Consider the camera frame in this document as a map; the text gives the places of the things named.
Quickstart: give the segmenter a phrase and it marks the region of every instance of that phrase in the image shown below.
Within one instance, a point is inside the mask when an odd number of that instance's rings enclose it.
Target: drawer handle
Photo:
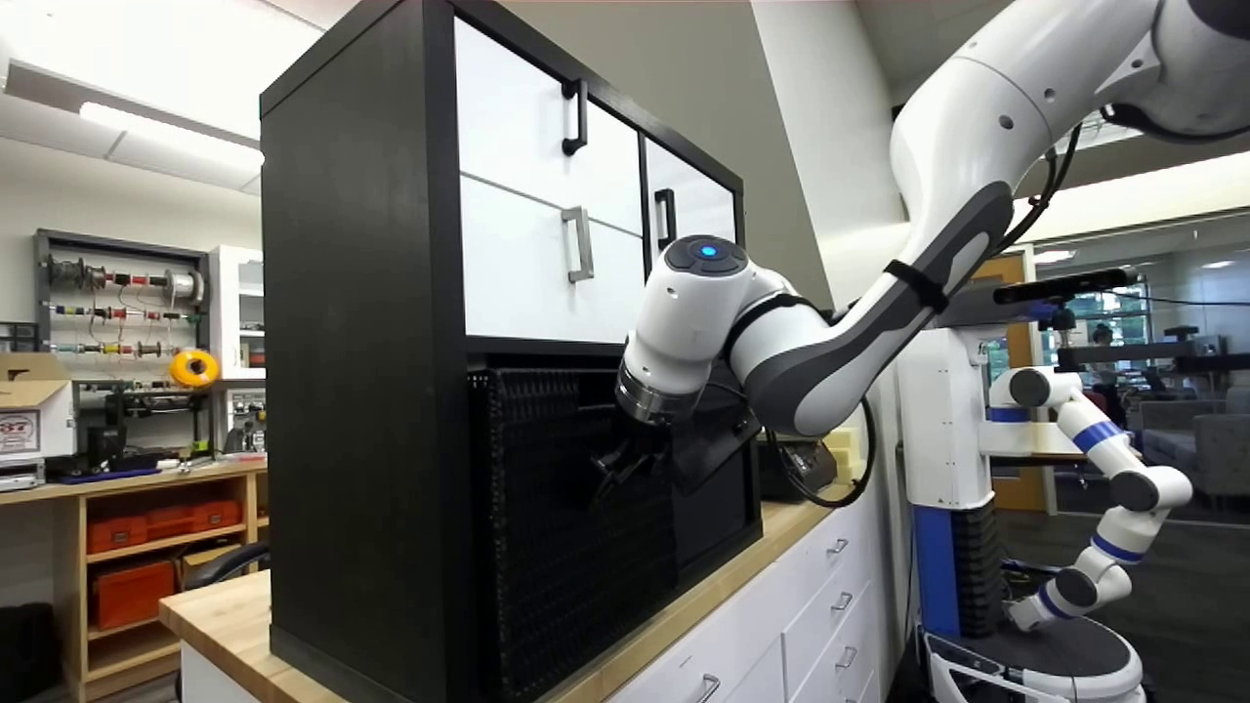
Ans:
[[[708,703],[718,692],[718,674],[701,674],[696,703]]]
[[[572,137],[563,137],[563,156],[581,152],[581,143],[591,143],[591,124],[585,124],[585,82],[567,82],[563,99],[572,101]]]
[[[857,647],[851,644],[839,659],[837,672],[846,672],[855,662]]]
[[[855,593],[843,591],[843,593],[837,597],[837,604],[829,604],[829,614],[839,617],[839,614],[846,614],[851,603],[855,603]]]
[[[570,265],[570,285],[592,278],[592,245],[591,245],[591,216],[585,208],[567,208],[563,225],[572,222],[572,242],[579,242],[579,265]]]
[[[837,539],[825,554],[837,558],[846,549],[846,539]]]
[[[674,242],[674,191],[658,186],[654,191],[654,251],[667,251]]]

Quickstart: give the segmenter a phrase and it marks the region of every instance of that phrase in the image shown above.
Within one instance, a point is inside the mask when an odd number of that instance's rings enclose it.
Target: black cabinet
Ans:
[[[499,44],[511,69],[524,60],[555,77],[550,143],[520,143],[514,161],[480,152],[493,120],[499,131],[520,120],[506,107],[480,109],[480,92],[464,107],[464,35]],[[485,0],[359,4],[265,91],[282,657],[350,700],[529,700],[756,539],[742,454],[708,476],[654,462],[654,482],[613,496],[585,462],[613,441],[610,379],[654,239],[643,161],[654,143],[712,181],[742,222],[742,185],[722,164]],[[527,161],[555,177],[527,181]],[[533,245],[493,258],[499,275],[480,278],[493,239],[520,217],[472,203],[546,217],[550,239],[527,225]],[[542,324],[514,310],[499,324],[489,303],[511,295],[489,285],[511,280],[514,295],[550,285],[542,299],[570,314],[514,303]],[[742,432],[732,402],[713,397],[674,445],[726,445]],[[585,608],[563,608],[563,636],[542,636],[542,586]]]

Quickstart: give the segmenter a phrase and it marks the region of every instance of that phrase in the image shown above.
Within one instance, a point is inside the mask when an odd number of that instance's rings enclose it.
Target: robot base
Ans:
[[[1096,622],[1005,626],[980,639],[925,634],[938,703],[1143,703],[1136,647]]]

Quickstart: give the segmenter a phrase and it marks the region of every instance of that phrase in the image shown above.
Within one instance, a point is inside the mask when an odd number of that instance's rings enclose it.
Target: ceiling light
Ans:
[[[1038,251],[1029,262],[1033,262],[1033,265],[1057,265],[1057,262],[1066,262],[1066,258],[1072,258],[1072,251]]]
[[[179,124],[169,124],[169,120],[152,120],[152,118],[139,118],[139,114],[126,114],[126,109],[113,109],[113,107],[98,107],[98,101],[83,101],[76,109],[83,120],[92,120],[92,124],[110,124],[110,130],[126,130],[126,131],[137,131],[137,137],[149,137],[165,148],[177,148],[177,152],[188,152],[188,156],[199,156],[199,161],[213,161],[213,164],[225,164],[225,168],[261,168],[261,152],[257,148],[246,148],[246,143],[230,143],[230,139],[219,139],[219,137],[208,137],[208,131],[191,131],[191,130],[179,130]]]

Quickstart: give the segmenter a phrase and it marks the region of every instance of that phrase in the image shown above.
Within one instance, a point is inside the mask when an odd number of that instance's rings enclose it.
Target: wooden countertop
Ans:
[[[805,539],[829,511],[811,502],[765,502],[765,534],[736,549],[726,565],[696,583],[683,597],[637,626],[598,659],[567,674],[542,700],[602,703],[643,672],[663,647],[691,634],[708,614],[732,597],[753,573]],[[158,603],[158,622],[221,666],[239,687],[265,703],[338,700],[291,662],[268,651],[268,573],[246,573],[208,591]]]
[[[44,501],[76,501],[76,496],[158,493],[158,487],[179,487],[179,483],[230,482],[230,476],[261,472],[261,469],[265,465],[209,462],[209,465],[149,472],[149,476],[117,476],[117,482],[91,482],[91,483],[40,483],[40,487],[22,487],[22,493],[0,493],[0,509],[44,502]]]

